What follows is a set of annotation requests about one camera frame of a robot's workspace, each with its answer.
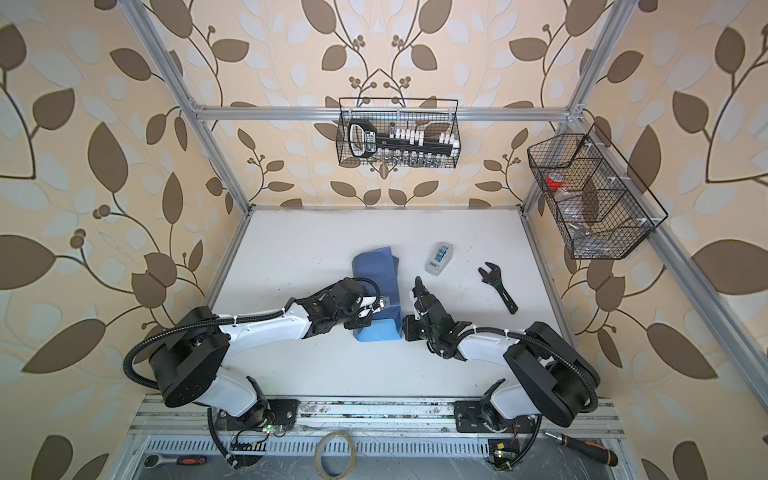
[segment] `black adjustable wrench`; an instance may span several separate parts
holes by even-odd
[[[487,283],[496,289],[499,296],[501,296],[502,300],[504,301],[504,304],[507,306],[507,310],[509,310],[509,312],[514,315],[515,312],[518,311],[518,306],[515,305],[515,301],[511,296],[509,296],[509,293],[507,293],[504,285],[502,285],[502,269],[498,268],[498,265],[494,265],[491,262],[485,262],[485,264],[488,265],[491,271],[486,272],[482,267],[478,268],[478,272],[480,272],[482,275],[483,283]]]

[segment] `screwdriver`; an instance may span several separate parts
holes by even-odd
[[[577,452],[580,452],[583,455],[586,455],[587,457],[595,460],[596,462],[602,463],[604,465],[609,465],[611,467],[615,467],[616,464],[618,463],[618,457],[616,456],[615,453],[613,453],[611,450],[606,449],[603,446],[597,445],[596,443],[583,442],[581,440],[573,439],[561,433],[559,434],[551,433],[546,430],[544,431],[544,435],[554,439],[556,442],[560,442],[560,445],[563,445],[564,447],[574,449]]]

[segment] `black rack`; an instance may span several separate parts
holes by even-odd
[[[595,128],[530,146],[528,163],[571,257],[620,260],[669,215],[618,149],[626,172],[617,173],[605,159],[601,147],[607,148],[607,136]],[[650,194],[658,213],[635,199],[630,182]]]
[[[443,98],[340,98],[339,164],[456,168],[462,149],[457,110],[457,100]],[[354,125],[372,133],[361,138]]]

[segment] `black wire basket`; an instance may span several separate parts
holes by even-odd
[[[595,128],[530,146],[528,163],[571,257],[620,260],[668,213],[618,149],[627,171],[618,173],[611,166],[601,151],[610,147],[610,141]],[[658,212],[647,211],[628,184],[649,194]]]
[[[442,98],[340,98],[339,164],[456,168],[457,109],[457,100]]]

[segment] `white table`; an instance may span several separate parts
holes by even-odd
[[[440,276],[424,271],[439,241],[454,246]],[[516,210],[258,210],[214,307],[215,313],[278,309],[352,276],[355,255],[392,248],[399,257],[403,316],[420,276],[455,321],[524,329],[534,321],[560,332]],[[519,306],[510,315],[479,266],[502,269]],[[302,396],[480,396],[511,370],[487,362],[444,360],[425,342],[358,342],[351,330],[248,350],[231,369],[255,378],[265,394]]]

